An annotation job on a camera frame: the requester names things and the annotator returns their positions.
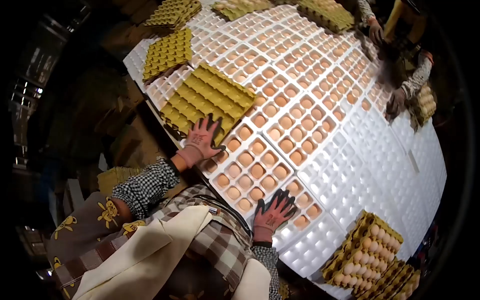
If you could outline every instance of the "glove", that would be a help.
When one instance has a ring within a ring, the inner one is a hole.
[[[368,25],[370,25],[370,30],[368,33],[369,38],[374,44],[381,46],[384,40],[384,30],[374,17],[368,19]]]
[[[407,96],[402,88],[398,88],[393,91],[390,100],[387,103],[386,107],[386,118],[387,121],[395,119],[402,111],[405,110],[405,99]]]
[[[191,168],[202,159],[211,158],[220,151],[225,150],[225,146],[212,147],[213,139],[217,136],[222,126],[222,118],[213,122],[213,114],[208,114],[207,118],[200,118],[192,129],[188,130],[185,147],[177,151]]]
[[[258,200],[253,221],[253,241],[272,242],[275,230],[295,214],[295,197],[289,197],[288,193],[288,190],[278,189],[266,207],[263,199]]]

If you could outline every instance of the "worker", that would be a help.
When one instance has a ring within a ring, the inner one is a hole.
[[[116,185],[111,198],[92,193],[60,224],[47,251],[64,298],[281,299],[272,235],[297,209],[288,190],[258,201],[253,233],[204,185],[162,199],[182,171],[225,150],[212,147],[221,122],[199,119],[175,156]]]
[[[412,0],[377,0],[372,7],[369,2],[375,1],[357,2],[361,19],[368,25],[365,28],[369,38],[387,58],[396,62],[394,75],[400,75],[393,78],[400,87],[393,91],[386,107],[387,119],[393,120],[405,109],[405,101],[413,98],[430,76],[433,56],[432,41],[426,33],[427,17]]]

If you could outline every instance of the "sleeve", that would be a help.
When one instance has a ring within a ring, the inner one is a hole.
[[[280,288],[280,281],[278,280],[278,270],[276,269],[276,262],[278,261],[278,253],[275,248],[272,248],[272,243],[269,245],[261,245],[262,243],[253,243],[252,252],[256,255],[259,262],[261,262],[270,273],[270,291],[268,293],[269,300],[282,300],[278,293]]]
[[[359,5],[361,20],[365,24],[368,23],[368,19],[372,17],[375,18],[375,14],[372,12],[372,8],[370,7],[370,4],[367,0],[357,0],[357,3]]]
[[[417,91],[427,82],[432,70],[433,59],[431,53],[422,50],[419,54],[419,61],[413,75],[402,82],[401,88],[405,92],[407,99],[411,99]]]
[[[112,197],[123,200],[133,219],[144,219],[157,201],[179,182],[180,173],[169,159],[157,157],[155,164],[113,188]]]

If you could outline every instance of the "checkered sleeve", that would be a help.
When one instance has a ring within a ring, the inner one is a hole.
[[[135,220],[144,219],[158,200],[180,182],[178,171],[170,160],[156,158],[140,174],[131,176],[113,188],[112,197],[123,200]]]
[[[269,300],[282,300],[278,293],[280,288],[280,281],[278,280],[278,270],[276,269],[276,262],[278,260],[278,253],[275,248],[267,248],[262,246],[253,246],[251,248],[253,254],[257,257],[270,273],[270,290],[268,293]]]

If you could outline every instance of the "beige cloth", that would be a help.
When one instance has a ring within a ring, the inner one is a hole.
[[[151,300],[160,291],[193,238],[212,220],[208,206],[189,206],[168,222],[155,219],[98,268],[87,271],[73,300]],[[270,274],[247,262],[235,300],[268,300]]]

